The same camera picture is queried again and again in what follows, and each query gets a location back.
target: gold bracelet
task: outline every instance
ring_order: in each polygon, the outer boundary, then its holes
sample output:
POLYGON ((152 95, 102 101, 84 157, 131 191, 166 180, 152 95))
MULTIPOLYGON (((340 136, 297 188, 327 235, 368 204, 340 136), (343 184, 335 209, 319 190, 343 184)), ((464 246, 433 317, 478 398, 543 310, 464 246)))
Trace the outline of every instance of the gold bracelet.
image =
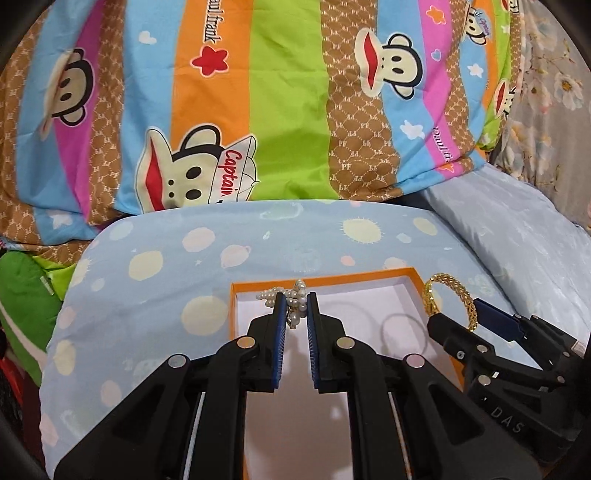
POLYGON ((464 285, 446 273, 437 273, 429 278, 429 281, 425 283, 425 287, 423 288, 423 303, 425 305, 425 312, 427 312, 427 315, 431 316, 435 315, 436 313, 441 313, 435 304, 435 299, 433 298, 434 283, 442 283, 445 286, 448 286, 456 293, 458 297, 460 297, 460 300, 466 307, 466 311, 468 313, 468 330, 471 332, 476 330, 476 327, 478 327, 478 315, 476 314, 476 307, 474 306, 472 297, 464 285))

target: green stripe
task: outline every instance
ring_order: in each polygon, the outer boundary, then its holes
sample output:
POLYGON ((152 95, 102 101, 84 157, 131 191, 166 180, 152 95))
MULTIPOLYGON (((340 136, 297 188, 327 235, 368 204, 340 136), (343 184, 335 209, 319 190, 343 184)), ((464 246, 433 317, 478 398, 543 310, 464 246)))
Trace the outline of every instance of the green stripe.
POLYGON ((260 180, 251 199, 338 198, 329 183, 319 0, 254 0, 249 80, 260 180))
MULTIPOLYGON (((501 79, 511 79, 511 44, 509 42, 511 37, 510 34, 503 32, 502 26, 510 25, 511 28, 516 28, 516 26, 511 25, 511 14, 503 9, 499 0, 493 0, 492 6, 495 12, 495 32, 493 41, 496 44, 496 60, 499 73, 498 78, 489 79, 489 81, 496 82, 494 85, 496 88, 501 79)), ((488 134, 491 140, 487 144, 478 143, 478 145, 486 151, 495 148, 501 127, 501 117, 495 118, 495 105, 496 98, 493 98, 486 111, 485 124, 482 130, 482 133, 488 134)))

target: pearl brooch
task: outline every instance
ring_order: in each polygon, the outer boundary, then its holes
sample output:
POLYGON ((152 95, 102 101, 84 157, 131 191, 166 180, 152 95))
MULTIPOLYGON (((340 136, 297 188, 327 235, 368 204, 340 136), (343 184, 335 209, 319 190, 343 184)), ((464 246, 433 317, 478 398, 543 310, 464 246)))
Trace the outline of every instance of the pearl brooch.
POLYGON ((265 307, 273 308, 278 293, 285 295, 287 302, 287 324, 295 330, 302 318, 306 318, 308 309, 308 292, 302 279, 295 281, 293 288, 273 287, 256 294, 257 300, 264 300, 265 307))

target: green fabric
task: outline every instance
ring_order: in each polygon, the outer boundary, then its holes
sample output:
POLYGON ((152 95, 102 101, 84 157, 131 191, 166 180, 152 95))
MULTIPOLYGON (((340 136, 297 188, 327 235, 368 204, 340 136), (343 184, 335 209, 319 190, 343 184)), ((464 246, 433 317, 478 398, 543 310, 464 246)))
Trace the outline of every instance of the green fabric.
POLYGON ((37 385, 60 309, 43 269, 29 255, 7 252, 0 257, 0 322, 12 351, 37 385))
MULTIPOLYGON (((503 25, 510 25, 511 28, 518 28, 514 22, 511 22, 511 14, 501 7, 500 2, 492 3, 495 10, 495 38, 496 38, 496 62, 498 68, 498 79, 507 79, 511 81, 511 42, 510 35, 503 31, 503 25)), ((495 102, 492 99, 488 110, 486 111, 486 118, 482 136, 478 142, 478 146, 485 151, 490 151, 495 148, 497 139, 499 138, 499 130, 501 129, 501 119, 495 118, 495 102)))
POLYGON ((53 291, 56 292, 58 298, 64 301, 76 264, 64 267, 43 257, 33 257, 33 260, 37 262, 37 265, 43 269, 46 277, 49 278, 53 291))
POLYGON ((254 0, 250 130, 260 184, 251 200, 337 199, 329 183, 329 77, 318 0, 254 0))

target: white star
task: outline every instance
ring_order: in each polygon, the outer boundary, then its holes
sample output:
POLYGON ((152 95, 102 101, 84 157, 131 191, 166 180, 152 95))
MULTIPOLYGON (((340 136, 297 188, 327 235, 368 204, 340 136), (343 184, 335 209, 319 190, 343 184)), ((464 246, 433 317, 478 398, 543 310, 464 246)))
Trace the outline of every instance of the white star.
POLYGON ((484 69, 475 63, 474 65, 468 65, 468 70, 470 70, 470 75, 473 77, 482 78, 482 74, 484 73, 484 69))
POLYGON ((72 215, 62 210, 48 210, 47 215, 53 220, 53 229, 57 230, 62 225, 72 224, 72 215))
POLYGON ((414 140, 416 138, 425 138, 425 133, 423 132, 422 125, 413 125, 408 120, 404 121, 404 125, 400 125, 400 130, 402 133, 408 137, 409 140, 414 140))

